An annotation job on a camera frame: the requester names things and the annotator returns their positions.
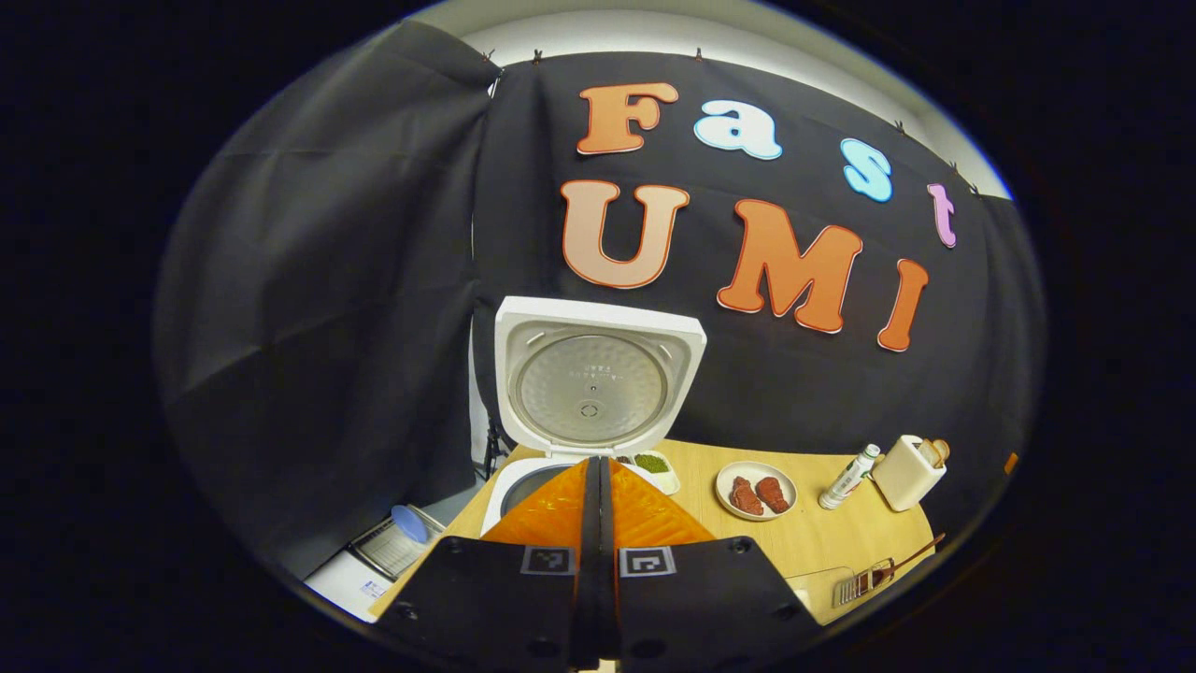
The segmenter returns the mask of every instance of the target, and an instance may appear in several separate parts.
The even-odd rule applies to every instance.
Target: tongs
[[[875,567],[873,567],[869,568],[868,570],[865,570],[864,573],[860,573],[855,577],[852,577],[850,580],[844,580],[840,582],[838,585],[835,586],[832,604],[836,607],[838,607],[843,604],[852,602],[855,599],[862,596],[864,594],[885,585],[886,582],[893,579],[893,575],[897,574],[898,568],[922,556],[922,553],[925,553],[927,550],[941,543],[942,538],[945,537],[946,533],[939,533],[938,538],[930,540],[928,545],[917,550],[916,552],[914,552],[913,556],[898,563],[897,565],[892,565],[892,559],[890,558],[889,559],[890,565],[887,568],[874,569]]]

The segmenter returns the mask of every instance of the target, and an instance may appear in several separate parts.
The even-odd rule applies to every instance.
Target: orange letter
[[[901,286],[897,287],[897,300],[889,324],[877,334],[877,344],[890,351],[902,353],[909,349],[909,326],[914,324],[914,312],[922,298],[922,288],[930,281],[930,274],[915,261],[897,259],[897,274]]]
[[[843,294],[855,255],[864,240],[842,226],[823,228],[803,255],[789,218],[780,206],[744,198],[736,203],[744,220],[744,244],[731,285],[719,290],[719,302],[728,308],[756,312],[764,306],[761,277],[768,274],[773,314],[780,317],[810,287],[805,302],[793,312],[798,324],[835,334],[843,328]]]
[[[640,128],[655,128],[660,121],[660,105],[653,98],[672,103],[677,90],[669,84],[624,84],[620,86],[594,86],[580,96],[590,100],[590,131],[578,142],[581,154],[606,154],[631,152],[643,147],[643,137],[631,134],[631,120]],[[628,104],[631,96],[642,96]]]
[[[612,259],[602,251],[606,204],[618,197],[618,186],[599,179],[573,179],[561,185],[565,210],[565,261],[574,273],[594,285],[631,288],[652,282],[665,269],[677,209],[689,194],[672,186],[646,184],[635,190],[643,203],[640,250],[629,261]]]

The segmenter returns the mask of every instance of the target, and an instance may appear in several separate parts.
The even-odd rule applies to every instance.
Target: wooden table
[[[871,481],[865,481],[838,509],[828,512],[820,508],[819,494],[838,477],[852,457],[751,452],[672,440],[665,440],[655,451],[669,458],[681,479],[681,490],[672,495],[675,502],[685,508],[715,538],[753,538],[781,576],[787,579],[836,567],[860,573],[889,557],[901,562],[934,538],[921,507],[915,506],[902,513],[892,512]],[[517,447],[507,464],[542,457],[539,452]],[[746,521],[724,509],[715,500],[714,478],[724,466],[740,460],[765,463],[787,475],[798,488],[798,502],[793,509],[773,521]],[[446,527],[445,536],[481,537],[482,518],[494,491],[494,482],[495,478],[490,478],[482,487],[460,515]],[[930,553],[933,551],[899,569],[897,579],[913,570]],[[374,602],[370,612],[380,617],[422,563],[423,558],[420,558],[413,564]],[[874,595],[875,593],[850,605],[853,608],[858,607]]]

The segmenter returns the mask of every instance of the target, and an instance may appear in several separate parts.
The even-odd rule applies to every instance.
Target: blue lid
[[[415,540],[416,543],[428,542],[428,530],[423,526],[423,521],[420,520],[420,515],[411,512],[410,508],[405,506],[395,506],[390,508],[390,518],[395,520],[395,526],[398,526],[399,531],[407,533],[407,537]]]

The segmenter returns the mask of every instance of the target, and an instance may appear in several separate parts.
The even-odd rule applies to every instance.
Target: raw meat
[[[764,501],[768,509],[781,514],[782,512],[789,509],[789,503],[785,502],[785,495],[781,494],[781,483],[776,481],[776,477],[765,477],[756,484],[756,495],[759,500]]]
[[[759,498],[752,492],[751,482],[743,477],[736,477],[734,482],[731,483],[731,504],[736,509],[746,512],[748,514],[757,516],[764,514],[764,506],[759,503]]]

